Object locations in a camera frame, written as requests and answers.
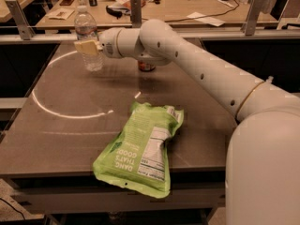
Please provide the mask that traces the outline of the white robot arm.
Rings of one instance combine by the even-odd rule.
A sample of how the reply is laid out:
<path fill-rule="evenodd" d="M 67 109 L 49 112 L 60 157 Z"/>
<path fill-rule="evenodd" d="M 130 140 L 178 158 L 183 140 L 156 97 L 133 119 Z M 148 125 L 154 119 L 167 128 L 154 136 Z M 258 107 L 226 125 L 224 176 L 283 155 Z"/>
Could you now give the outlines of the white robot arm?
<path fill-rule="evenodd" d="M 111 28 L 78 52 L 174 62 L 238 121 L 226 159 L 227 225 L 300 225 L 300 98 L 181 38 L 163 21 Z"/>

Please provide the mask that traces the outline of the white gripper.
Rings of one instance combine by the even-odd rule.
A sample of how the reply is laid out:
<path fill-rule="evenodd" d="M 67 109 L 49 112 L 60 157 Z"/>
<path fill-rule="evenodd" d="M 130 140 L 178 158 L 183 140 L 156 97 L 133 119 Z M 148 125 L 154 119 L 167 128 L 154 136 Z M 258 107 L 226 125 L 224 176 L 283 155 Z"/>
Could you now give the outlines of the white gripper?
<path fill-rule="evenodd" d="M 118 50 L 118 35 L 121 28 L 110 28 L 99 34 L 99 41 L 94 40 L 78 40 L 74 42 L 74 46 L 79 53 L 87 55 L 98 55 L 101 51 L 111 58 L 121 58 L 122 55 Z"/>

